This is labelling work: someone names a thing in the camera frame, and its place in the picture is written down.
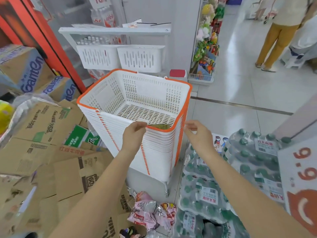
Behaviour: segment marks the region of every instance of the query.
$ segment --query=white metal rack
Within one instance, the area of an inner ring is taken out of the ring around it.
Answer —
[[[87,36],[104,36],[104,35],[137,35],[137,36],[164,36],[165,48],[163,53],[163,71],[168,74],[169,72],[169,55],[166,55],[169,50],[169,36],[171,34],[171,28],[169,27],[61,27],[58,30],[69,44],[74,48],[76,52],[77,43],[72,37],[72,35],[87,35]]]

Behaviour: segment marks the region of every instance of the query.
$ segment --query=yellow pants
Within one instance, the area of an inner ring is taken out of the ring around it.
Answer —
[[[271,54],[268,56],[264,66],[266,68],[271,68],[273,63],[279,58],[282,54],[284,48],[286,48],[291,42],[292,38],[295,35],[296,30],[299,25],[296,26],[282,26],[275,23],[272,24],[270,30],[268,31],[263,47],[261,49],[257,64],[264,63],[265,58],[272,48],[273,44],[276,41],[274,48],[272,49]]]

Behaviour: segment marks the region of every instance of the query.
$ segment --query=beige shirt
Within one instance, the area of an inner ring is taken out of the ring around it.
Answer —
[[[307,12],[308,0],[285,0],[278,10],[273,23],[283,26],[295,26],[301,24]]]

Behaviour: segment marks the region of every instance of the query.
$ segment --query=white stool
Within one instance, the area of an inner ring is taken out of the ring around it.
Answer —
[[[300,59],[297,59],[297,57],[298,55],[293,56],[291,50],[287,49],[286,53],[281,57],[281,61],[284,63],[285,68],[301,68],[306,60],[303,57]]]

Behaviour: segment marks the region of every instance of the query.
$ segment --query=person's left hand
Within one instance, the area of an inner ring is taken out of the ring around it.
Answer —
[[[126,127],[123,132],[121,150],[134,157],[140,149],[146,126],[147,123],[136,121]]]

